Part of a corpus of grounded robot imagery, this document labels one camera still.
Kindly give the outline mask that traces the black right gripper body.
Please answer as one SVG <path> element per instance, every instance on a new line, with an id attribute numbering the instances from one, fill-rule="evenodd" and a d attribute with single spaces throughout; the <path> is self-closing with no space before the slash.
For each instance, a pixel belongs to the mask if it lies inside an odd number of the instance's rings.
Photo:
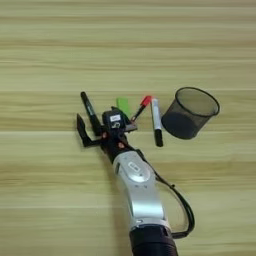
<path id="1" fill-rule="evenodd" d="M 123 129 L 102 129 L 101 149 L 108 156 L 111 163 L 115 158 L 128 151 L 134 151 L 134 148 L 128 143 Z"/>

